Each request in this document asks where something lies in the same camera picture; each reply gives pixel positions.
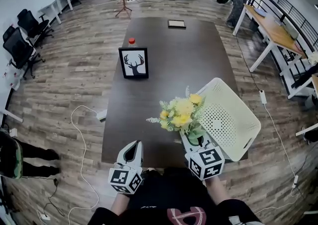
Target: cream laundry basket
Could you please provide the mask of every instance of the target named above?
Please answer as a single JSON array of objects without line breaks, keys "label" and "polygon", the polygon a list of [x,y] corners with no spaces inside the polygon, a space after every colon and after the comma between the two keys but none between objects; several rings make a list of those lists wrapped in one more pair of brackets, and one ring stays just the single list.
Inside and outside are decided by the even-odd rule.
[{"label": "cream laundry basket", "polygon": [[197,92],[205,96],[202,127],[233,161],[239,161],[260,131],[257,117],[220,78]]}]

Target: white table leg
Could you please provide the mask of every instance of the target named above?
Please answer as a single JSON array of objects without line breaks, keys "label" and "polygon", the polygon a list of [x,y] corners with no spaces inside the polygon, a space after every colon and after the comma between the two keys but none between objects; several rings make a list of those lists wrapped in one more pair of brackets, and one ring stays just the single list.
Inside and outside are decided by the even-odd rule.
[{"label": "white table leg", "polygon": [[272,41],[267,45],[263,53],[259,56],[259,58],[257,58],[256,62],[252,65],[251,68],[249,68],[250,72],[253,72],[259,66],[259,64],[264,60],[264,58],[271,51],[274,45],[275,44]]},{"label": "white table leg", "polygon": [[288,64],[287,67],[284,68],[282,72],[280,72],[279,76],[284,75],[299,60],[300,57],[302,57],[302,56],[296,55],[295,58],[291,61],[291,63]]},{"label": "white table leg", "polygon": [[60,0],[57,0],[57,1],[56,1],[56,5],[58,6],[58,9],[59,9],[60,14],[62,14],[61,1],[60,1]]},{"label": "white table leg", "polygon": [[68,1],[68,4],[70,6],[70,10],[73,10],[73,7],[72,7],[72,4],[71,4],[71,1],[70,0],[67,0]]},{"label": "white table leg", "polygon": [[20,118],[20,117],[17,117],[16,115],[12,114],[11,112],[7,111],[6,109],[2,109],[1,112],[4,114],[4,115],[7,115],[7,116],[10,116],[12,117],[13,119],[23,123],[23,119]]},{"label": "white table leg", "polygon": [[301,134],[305,134],[306,132],[312,131],[315,128],[318,128],[318,124],[312,125],[312,126],[308,127],[307,129],[304,129],[302,131],[297,132],[296,136],[299,136]]},{"label": "white table leg", "polygon": [[242,24],[242,21],[244,19],[245,13],[246,13],[246,7],[243,8],[242,13],[239,16],[238,23],[237,23],[237,25],[236,25],[236,27],[235,27],[235,29],[233,31],[233,36],[237,35],[239,27]]},{"label": "white table leg", "polygon": [[58,21],[58,23],[59,23],[59,24],[61,24],[62,22],[61,22],[61,20],[60,20],[60,18],[59,18],[58,13],[57,13],[57,12],[56,12],[56,10],[55,10],[55,8],[54,8],[54,5],[53,5],[53,4],[51,4],[51,10],[53,11],[53,13],[54,13],[54,15],[55,15],[56,20]]},{"label": "white table leg", "polygon": [[299,86],[295,91],[291,92],[291,94],[288,95],[288,99],[294,97],[298,92],[303,90],[307,85],[313,82],[313,78],[310,77],[305,83],[303,83],[301,86]]},{"label": "white table leg", "polygon": [[267,35],[265,35],[264,39],[262,40],[263,43],[267,41]]}]

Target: fern leaf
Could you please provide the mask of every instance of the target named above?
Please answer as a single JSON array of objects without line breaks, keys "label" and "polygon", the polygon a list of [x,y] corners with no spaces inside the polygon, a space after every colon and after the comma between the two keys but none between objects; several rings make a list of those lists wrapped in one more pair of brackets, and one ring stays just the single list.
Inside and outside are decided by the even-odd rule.
[{"label": "fern leaf", "polygon": [[187,86],[185,89],[185,97],[189,98],[189,96],[190,96],[190,89],[189,89],[189,86]]},{"label": "fern leaf", "polygon": [[161,106],[161,108],[162,108],[163,110],[168,110],[168,103],[167,103],[167,102],[161,100],[161,101],[159,102],[159,104],[160,104],[160,106]]},{"label": "fern leaf", "polygon": [[151,117],[151,118],[146,119],[146,121],[147,121],[147,122],[150,122],[150,123],[152,123],[152,124],[154,124],[154,123],[160,123],[160,122],[161,122],[161,119],[160,119],[160,118],[153,118],[153,117]]}]

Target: black shoe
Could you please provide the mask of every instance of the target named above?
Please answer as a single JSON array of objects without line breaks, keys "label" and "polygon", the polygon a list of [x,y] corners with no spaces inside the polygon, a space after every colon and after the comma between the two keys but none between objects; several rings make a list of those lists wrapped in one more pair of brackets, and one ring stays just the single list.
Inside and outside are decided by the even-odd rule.
[{"label": "black shoe", "polygon": [[59,167],[50,166],[51,175],[56,175],[61,173],[61,169]]},{"label": "black shoe", "polygon": [[54,160],[54,159],[60,159],[60,156],[57,152],[55,152],[53,149],[47,149],[46,150],[47,155],[49,156],[47,160]]}]

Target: bottle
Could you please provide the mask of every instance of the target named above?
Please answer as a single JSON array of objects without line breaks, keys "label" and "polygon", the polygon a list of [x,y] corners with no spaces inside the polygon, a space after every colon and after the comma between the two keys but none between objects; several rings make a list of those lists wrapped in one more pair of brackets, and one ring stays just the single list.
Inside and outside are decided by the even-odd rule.
[{"label": "bottle", "polygon": [[135,38],[129,38],[128,47],[129,48],[137,48],[137,44],[136,44]]}]

